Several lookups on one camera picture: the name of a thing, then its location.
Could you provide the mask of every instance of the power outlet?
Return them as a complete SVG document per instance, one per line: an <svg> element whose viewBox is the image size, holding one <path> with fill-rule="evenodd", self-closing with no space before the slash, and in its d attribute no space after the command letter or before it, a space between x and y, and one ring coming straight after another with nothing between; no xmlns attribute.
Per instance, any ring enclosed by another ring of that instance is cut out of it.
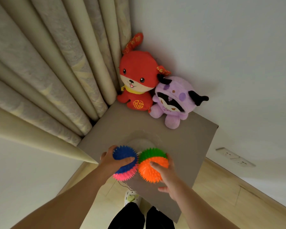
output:
<svg viewBox="0 0 286 229"><path fill-rule="evenodd" d="M231 152L230 150L226 149L226 148L219 148L216 149L216 151L218 153L220 153L221 155L224 155L225 157L232 159L232 158L239 158L238 155L236 155L235 153Z"/></svg>
<svg viewBox="0 0 286 229"><path fill-rule="evenodd" d="M251 162L248 162L244 158L232 158L231 161L235 162L236 164L240 165L241 167L255 167L256 165L252 164Z"/></svg>

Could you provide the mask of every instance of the table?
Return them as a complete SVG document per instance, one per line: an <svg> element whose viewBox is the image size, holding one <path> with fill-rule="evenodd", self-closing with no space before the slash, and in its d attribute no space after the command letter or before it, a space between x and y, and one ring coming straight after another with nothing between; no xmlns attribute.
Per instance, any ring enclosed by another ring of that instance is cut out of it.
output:
<svg viewBox="0 0 286 229"><path fill-rule="evenodd" d="M115 102L93 126L78 147L99 162L100 155L111 145L132 145L135 150L155 145L170 153L179 177L193 186L218 125L195 112L180 122L177 129L164 125L166 115L152 118L147 111L135 111ZM125 183L174 222L181 211L168 194L158 192L162 183L151 184L136 173Z"/></svg>

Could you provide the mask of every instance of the blue and pink spiky ball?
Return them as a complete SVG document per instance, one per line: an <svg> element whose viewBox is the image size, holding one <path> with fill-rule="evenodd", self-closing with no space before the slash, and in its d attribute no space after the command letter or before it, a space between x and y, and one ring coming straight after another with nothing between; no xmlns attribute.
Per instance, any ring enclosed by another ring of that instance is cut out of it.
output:
<svg viewBox="0 0 286 229"><path fill-rule="evenodd" d="M125 181L133 177L138 168L138 156L133 148L129 146L119 146L113 151L113 158L116 160L122 160L124 158L134 157L134 161L128 165L122 166L113 177L118 181Z"/></svg>

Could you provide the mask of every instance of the blue spike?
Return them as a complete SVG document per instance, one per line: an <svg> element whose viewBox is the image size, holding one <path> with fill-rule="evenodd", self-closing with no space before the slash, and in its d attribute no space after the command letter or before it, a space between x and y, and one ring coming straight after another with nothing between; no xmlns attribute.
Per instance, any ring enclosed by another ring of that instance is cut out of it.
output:
<svg viewBox="0 0 286 229"><path fill-rule="evenodd" d="M131 170L138 162L137 153L133 148L129 146L119 146L117 147L112 154L113 158L116 160L122 160L124 158L134 157L134 161L129 163L128 165L122 166L116 173L125 173Z"/></svg>

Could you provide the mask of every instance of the purple plush toy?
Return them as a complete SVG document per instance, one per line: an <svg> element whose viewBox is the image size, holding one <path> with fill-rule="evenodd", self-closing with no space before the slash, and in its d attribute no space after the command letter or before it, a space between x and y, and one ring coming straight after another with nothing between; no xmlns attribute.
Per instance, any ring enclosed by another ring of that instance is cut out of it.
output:
<svg viewBox="0 0 286 229"><path fill-rule="evenodd" d="M176 76L161 79L155 92L153 101L157 104L151 107L149 114L153 118L167 114L165 125L171 129L176 129L180 119L187 119L188 114L202 101L209 100L207 96L198 95L189 82Z"/></svg>

